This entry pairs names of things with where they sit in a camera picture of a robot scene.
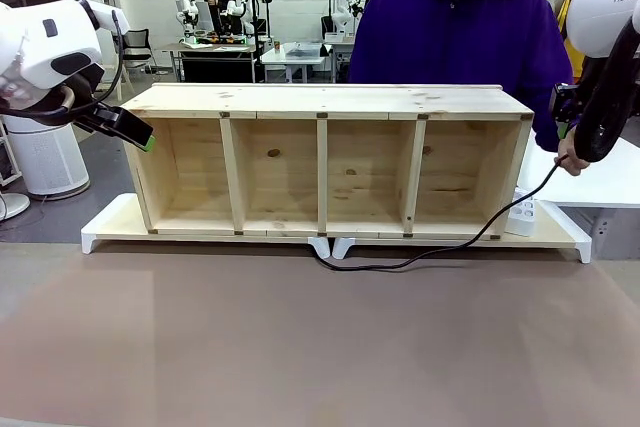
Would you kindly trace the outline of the person in purple hoodie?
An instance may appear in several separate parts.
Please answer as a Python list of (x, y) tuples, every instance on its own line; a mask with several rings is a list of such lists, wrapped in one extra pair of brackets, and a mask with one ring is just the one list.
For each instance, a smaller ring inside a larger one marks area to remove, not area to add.
[(549, 102), (572, 68), (547, 0), (370, 0), (351, 56), (356, 84), (499, 85), (559, 147)]

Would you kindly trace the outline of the person's left forearm purple sleeve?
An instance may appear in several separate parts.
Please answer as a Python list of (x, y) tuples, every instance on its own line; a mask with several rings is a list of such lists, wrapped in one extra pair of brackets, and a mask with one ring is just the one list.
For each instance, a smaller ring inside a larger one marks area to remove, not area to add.
[(536, 143), (547, 152), (557, 152), (560, 143), (552, 107), (555, 87), (572, 83), (573, 70), (561, 35), (541, 37), (527, 58), (522, 103), (534, 111)]

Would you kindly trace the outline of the white power strip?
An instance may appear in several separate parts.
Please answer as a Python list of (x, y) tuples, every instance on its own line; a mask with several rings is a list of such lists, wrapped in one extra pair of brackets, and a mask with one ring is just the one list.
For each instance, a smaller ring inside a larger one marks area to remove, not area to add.
[(516, 188), (515, 204), (510, 208), (505, 232), (520, 237), (532, 237), (535, 233), (535, 200), (523, 189)]

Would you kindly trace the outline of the white cylindrical air purifier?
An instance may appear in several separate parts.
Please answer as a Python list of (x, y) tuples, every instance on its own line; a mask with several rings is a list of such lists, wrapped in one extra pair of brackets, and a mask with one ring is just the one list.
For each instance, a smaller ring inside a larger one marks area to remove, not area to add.
[(28, 193), (59, 200), (84, 192), (89, 174), (70, 124), (46, 126), (33, 120), (3, 117), (8, 140)]

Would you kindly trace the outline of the pine wood four-compartment shelf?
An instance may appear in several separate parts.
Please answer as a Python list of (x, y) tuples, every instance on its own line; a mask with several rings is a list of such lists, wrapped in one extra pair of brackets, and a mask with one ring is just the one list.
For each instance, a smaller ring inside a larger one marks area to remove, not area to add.
[(534, 118), (498, 86), (157, 84), (127, 109), (146, 229), (496, 239)]

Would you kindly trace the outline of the wooden background work table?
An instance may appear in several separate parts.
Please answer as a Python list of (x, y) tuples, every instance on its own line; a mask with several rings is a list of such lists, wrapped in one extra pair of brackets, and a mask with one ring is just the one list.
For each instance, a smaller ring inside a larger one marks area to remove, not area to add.
[(254, 46), (176, 42), (160, 51), (169, 55), (174, 75), (182, 83), (244, 84), (262, 80)]

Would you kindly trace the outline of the clear plastic tray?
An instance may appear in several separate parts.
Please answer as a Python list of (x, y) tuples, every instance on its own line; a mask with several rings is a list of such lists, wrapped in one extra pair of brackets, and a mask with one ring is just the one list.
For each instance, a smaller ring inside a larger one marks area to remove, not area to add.
[(290, 42), (285, 44), (285, 57), (287, 59), (320, 58), (322, 43), (314, 42)]

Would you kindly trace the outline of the black tripod stand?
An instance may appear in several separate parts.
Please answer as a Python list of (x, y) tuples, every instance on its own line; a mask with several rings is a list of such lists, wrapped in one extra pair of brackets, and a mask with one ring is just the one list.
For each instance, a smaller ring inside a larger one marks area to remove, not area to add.
[(256, 74), (256, 82), (264, 83), (266, 81), (266, 71), (265, 66), (261, 60), (261, 56), (264, 53), (264, 43), (259, 39), (259, 0), (250, 0), (251, 1), (251, 25), (253, 27), (253, 39), (255, 42), (255, 56), (256, 63), (254, 68), (254, 73)]

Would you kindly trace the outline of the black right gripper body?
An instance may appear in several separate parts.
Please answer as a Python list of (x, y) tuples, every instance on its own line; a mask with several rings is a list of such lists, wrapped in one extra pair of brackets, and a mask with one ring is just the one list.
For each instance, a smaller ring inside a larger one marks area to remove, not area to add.
[(574, 122), (582, 114), (582, 103), (578, 98), (578, 85), (558, 83), (552, 91), (552, 116), (560, 122)]

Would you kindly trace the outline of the black office chair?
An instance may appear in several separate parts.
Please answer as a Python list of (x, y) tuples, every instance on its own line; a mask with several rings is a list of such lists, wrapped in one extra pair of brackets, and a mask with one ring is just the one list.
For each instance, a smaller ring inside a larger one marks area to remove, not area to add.
[(148, 29), (129, 30), (123, 37), (124, 65), (126, 70), (157, 65), (150, 43)]

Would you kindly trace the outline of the white standing fan base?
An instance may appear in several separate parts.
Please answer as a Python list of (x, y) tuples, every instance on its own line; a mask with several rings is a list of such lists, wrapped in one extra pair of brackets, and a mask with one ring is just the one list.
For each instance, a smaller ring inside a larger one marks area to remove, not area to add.
[(24, 213), (30, 207), (28, 196), (20, 193), (0, 192), (0, 222)]

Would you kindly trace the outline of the person's left hand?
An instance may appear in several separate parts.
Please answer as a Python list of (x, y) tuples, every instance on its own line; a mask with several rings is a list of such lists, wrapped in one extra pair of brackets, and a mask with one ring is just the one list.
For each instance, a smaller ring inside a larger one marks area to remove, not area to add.
[(590, 166), (589, 162), (579, 158), (576, 153), (575, 132), (576, 129), (572, 129), (560, 140), (555, 159), (555, 162), (573, 177), (579, 176), (583, 170)]

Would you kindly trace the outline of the white background table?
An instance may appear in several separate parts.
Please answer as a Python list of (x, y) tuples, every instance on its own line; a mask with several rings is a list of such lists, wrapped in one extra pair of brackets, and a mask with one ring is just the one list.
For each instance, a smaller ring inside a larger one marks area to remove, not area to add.
[(321, 66), (326, 59), (329, 58), (329, 54), (332, 51), (333, 46), (331, 44), (327, 44), (324, 42), (314, 42), (314, 43), (322, 43), (323, 47), (321, 49), (321, 57), (320, 58), (310, 58), (310, 59), (287, 59), (285, 57), (285, 44), (282, 44), (282, 49), (280, 53), (276, 53), (274, 47), (270, 50), (266, 51), (261, 56), (261, 60), (265, 67), (267, 66), (280, 66), (285, 69), (285, 82), (292, 83), (294, 81), (294, 73), (297, 71), (301, 72), (301, 82), (307, 83), (309, 80), (309, 69), (317, 66)]

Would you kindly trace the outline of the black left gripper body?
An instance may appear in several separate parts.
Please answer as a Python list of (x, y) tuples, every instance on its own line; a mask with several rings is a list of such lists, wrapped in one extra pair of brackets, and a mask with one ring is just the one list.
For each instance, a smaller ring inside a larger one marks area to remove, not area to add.
[(121, 133), (120, 114), (95, 96), (103, 71), (90, 66), (69, 77), (59, 88), (63, 113), (60, 125), (76, 123), (88, 132)]

